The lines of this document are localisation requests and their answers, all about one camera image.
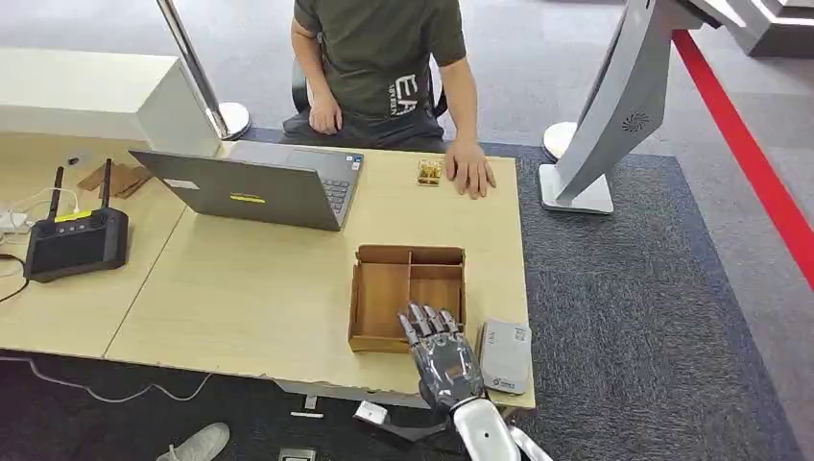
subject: white charger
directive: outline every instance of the white charger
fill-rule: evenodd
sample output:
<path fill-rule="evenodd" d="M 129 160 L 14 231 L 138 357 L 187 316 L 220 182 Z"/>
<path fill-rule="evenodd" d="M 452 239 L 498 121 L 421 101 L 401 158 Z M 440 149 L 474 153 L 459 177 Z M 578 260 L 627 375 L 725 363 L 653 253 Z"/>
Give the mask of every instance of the white charger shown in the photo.
<path fill-rule="evenodd" d="M 0 213 L 0 233 L 17 233 L 23 235 L 28 233 L 30 229 L 31 224 L 28 222 L 28 214 L 11 214 L 7 210 Z"/>

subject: olive t-shirt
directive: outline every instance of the olive t-shirt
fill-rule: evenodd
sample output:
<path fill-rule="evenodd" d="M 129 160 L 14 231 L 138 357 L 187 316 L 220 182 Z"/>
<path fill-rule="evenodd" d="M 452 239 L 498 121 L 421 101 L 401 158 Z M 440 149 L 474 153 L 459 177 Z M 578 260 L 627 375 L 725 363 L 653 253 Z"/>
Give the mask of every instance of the olive t-shirt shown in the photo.
<path fill-rule="evenodd" d="M 464 58 L 458 0 L 295 0 L 294 18 L 322 41 L 342 111 L 393 117 L 428 104 L 429 58 Z"/>

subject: dark carpet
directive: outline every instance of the dark carpet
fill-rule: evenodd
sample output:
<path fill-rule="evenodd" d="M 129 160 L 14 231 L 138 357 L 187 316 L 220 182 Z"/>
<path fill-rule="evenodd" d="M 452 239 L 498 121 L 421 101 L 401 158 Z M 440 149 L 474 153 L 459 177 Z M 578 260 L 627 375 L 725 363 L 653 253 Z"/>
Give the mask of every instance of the dark carpet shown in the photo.
<path fill-rule="evenodd" d="M 589 216 L 540 207 L 539 148 L 485 149 L 517 158 L 538 399 L 518 426 L 557 461 L 802 460 L 674 158 L 627 156 L 610 175 L 616 212 Z M 203 378 L 36 359 L 44 373 L 110 397 L 150 381 L 185 395 Z M 0 362 L 0 460 L 152 460 L 217 421 L 231 427 L 224 461 L 276 460 L 282 447 L 331 460 L 462 459 L 454 436 L 408 446 L 371 434 L 351 420 L 355 406 L 320 399 L 323 420 L 294 418 L 302 397 L 231 376 L 213 377 L 186 403 L 153 391 L 106 404 Z M 408 424 L 429 414 L 397 409 L 395 417 Z"/>

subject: robotic hand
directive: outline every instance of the robotic hand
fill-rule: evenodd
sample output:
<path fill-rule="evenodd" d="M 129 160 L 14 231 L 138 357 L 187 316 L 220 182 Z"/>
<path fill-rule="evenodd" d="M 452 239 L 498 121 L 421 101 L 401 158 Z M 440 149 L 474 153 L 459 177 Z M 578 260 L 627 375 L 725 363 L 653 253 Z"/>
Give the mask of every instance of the robotic hand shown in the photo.
<path fill-rule="evenodd" d="M 506 426 L 485 399 L 483 375 L 472 347 L 445 310 L 410 303 L 418 331 L 404 314 L 398 319 L 419 369 L 421 396 L 433 410 L 452 416 L 473 461 L 532 461 L 551 458 L 522 430 Z"/>

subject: white shoe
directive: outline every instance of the white shoe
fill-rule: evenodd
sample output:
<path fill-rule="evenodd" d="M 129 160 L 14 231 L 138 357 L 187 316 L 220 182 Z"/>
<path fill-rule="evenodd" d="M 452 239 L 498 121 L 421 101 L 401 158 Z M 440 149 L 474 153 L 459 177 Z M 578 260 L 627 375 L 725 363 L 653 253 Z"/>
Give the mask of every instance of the white shoe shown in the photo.
<path fill-rule="evenodd" d="M 160 455 L 156 461 L 212 461 L 228 442 L 228 426 L 223 423 L 208 425 L 186 442 Z"/>

